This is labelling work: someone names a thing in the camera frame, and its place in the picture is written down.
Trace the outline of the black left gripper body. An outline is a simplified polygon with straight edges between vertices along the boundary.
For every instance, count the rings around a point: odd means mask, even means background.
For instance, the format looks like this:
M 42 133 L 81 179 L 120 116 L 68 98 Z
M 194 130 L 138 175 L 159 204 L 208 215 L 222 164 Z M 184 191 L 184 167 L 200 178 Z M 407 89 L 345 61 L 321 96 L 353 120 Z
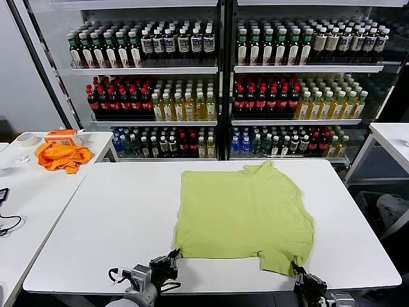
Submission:
M 178 277 L 178 268 L 176 266 L 176 257 L 159 256 L 149 263 L 151 269 L 151 282 L 156 287 L 162 287 L 167 280 L 176 280 Z

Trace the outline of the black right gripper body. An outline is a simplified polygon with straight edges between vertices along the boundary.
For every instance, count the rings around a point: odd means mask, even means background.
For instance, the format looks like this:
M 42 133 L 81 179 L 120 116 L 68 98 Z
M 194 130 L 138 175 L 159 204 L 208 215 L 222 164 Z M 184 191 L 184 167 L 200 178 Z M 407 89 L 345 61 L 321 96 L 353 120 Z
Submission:
M 313 274 L 301 273 L 295 278 L 293 291 L 306 301 L 319 301 L 326 294 L 327 284 Z

